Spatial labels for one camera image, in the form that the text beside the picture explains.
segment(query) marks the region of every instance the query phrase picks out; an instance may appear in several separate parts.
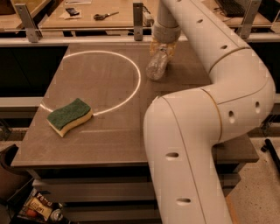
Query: sponge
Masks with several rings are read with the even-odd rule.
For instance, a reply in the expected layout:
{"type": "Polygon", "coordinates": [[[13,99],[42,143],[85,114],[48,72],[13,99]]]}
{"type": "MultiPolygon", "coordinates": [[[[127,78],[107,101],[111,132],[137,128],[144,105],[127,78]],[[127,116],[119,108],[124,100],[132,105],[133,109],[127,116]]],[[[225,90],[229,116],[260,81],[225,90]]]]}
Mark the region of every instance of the sponge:
{"type": "Polygon", "coordinates": [[[92,115],[92,109],[77,98],[65,107],[54,110],[47,117],[47,121],[63,137],[70,129],[88,121],[92,115]]]}

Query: metal bracket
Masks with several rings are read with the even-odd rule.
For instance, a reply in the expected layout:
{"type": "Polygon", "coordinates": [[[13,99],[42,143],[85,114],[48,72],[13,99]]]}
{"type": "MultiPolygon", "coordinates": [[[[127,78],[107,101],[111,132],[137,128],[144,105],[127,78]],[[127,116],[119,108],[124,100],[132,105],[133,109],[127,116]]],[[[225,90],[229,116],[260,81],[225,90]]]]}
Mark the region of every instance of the metal bracket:
{"type": "Polygon", "coordinates": [[[248,7],[245,11],[241,27],[239,27],[236,33],[242,38],[246,39],[249,37],[252,29],[252,24],[256,17],[256,13],[259,10],[262,0],[251,0],[248,4],[248,7]]]}
{"type": "Polygon", "coordinates": [[[134,40],[143,40],[143,3],[133,3],[134,40]]]}
{"type": "Polygon", "coordinates": [[[26,30],[26,36],[29,42],[37,43],[39,39],[42,37],[39,28],[34,24],[32,17],[26,7],[25,3],[16,3],[15,7],[17,9],[17,13],[20,16],[21,21],[24,24],[24,28],[26,30]]]}

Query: table surface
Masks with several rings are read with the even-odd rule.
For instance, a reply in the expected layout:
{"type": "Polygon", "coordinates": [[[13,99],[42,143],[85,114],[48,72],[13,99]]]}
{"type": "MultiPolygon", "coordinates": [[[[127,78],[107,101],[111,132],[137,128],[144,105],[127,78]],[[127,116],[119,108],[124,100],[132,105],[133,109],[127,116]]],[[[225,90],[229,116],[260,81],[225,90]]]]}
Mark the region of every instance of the table surface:
{"type": "MultiPolygon", "coordinates": [[[[143,122],[152,100],[210,83],[187,41],[178,42],[163,80],[148,80],[145,68],[150,60],[149,47],[148,42],[70,44],[12,165],[65,168],[147,164],[143,122]],[[46,118],[49,110],[75,98],[86,102],[94,117],[61,138],[46,118]]],[[[223,146],[220,151],[225,159],[241,159],[242,155],[247,161],[256,158],[252,145],[248,150],[223,146]],[[224,147],[231,150],[224,153],[224,147]]]]}
{"type": "MultiPolygon", "coordinates": [[[[159,0],[143,0],[150,14],[155,18],[159,0]]],[[[91,4],[65,4],[63,1],[52,15],[41,25],[41,29],[62,28],[123,28],[133,27],[133,0],[93,0],[91,4]],[[65,8],[74,7],[80,11],[81,17],[64,19],[60,17],[65,8]],[[105,14],[118,11],[118,14],[95,21],[95,14],[105,14]]]]}
{"type": "MultiPolygon", "coordinates": [[[[218,4],[214,0],[201,1],[209,10],[211,10],[221,21],[223,21],[230,28],[237,28],[242,24],[242,17],[225,17],[221,14],[218,4]]],[[[272,23],[262,14],[257,13],[253,22],[253,27],[270,28],[272,23]]]]}
{"type": "MultiPolygon", "coordinates": [[[[14,4],[26,3],[31,17],[34,18],[48,3],[51,2],[51,0],[13,0],[12,2],[14,4]]],[[[17,13],[0,16],[0,32],[20,30],[22,28],[22,21],[17,13]]]]}

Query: green sponge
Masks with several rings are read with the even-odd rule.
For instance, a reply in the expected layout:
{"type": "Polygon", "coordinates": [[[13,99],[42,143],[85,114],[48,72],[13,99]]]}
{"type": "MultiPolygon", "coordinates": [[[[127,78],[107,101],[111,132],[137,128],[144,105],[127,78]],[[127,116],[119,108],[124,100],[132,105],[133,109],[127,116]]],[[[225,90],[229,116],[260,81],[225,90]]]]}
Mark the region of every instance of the green sponge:
{"type": "Polygon", "coordinates": [[[47,121],[63,137],[70,129],[89,120],[92,115],[92,109],[84,101],[77,98],[65,107],[54,110],[47,117],[47,121]]]}

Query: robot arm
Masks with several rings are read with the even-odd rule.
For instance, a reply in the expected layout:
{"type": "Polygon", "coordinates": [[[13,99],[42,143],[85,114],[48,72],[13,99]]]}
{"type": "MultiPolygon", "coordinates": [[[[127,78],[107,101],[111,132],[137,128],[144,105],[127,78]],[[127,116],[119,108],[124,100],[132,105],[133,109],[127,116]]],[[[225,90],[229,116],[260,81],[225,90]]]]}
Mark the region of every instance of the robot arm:
{"type": "Polygon", "coordinates": [[[200,0],[161,0],[153,35],[187,36],[212,84],[157,98],[144,141],[163,223],[232,223],[213,145],[247,133],[272,110],[275,86],[256,53],[200,0]]]}

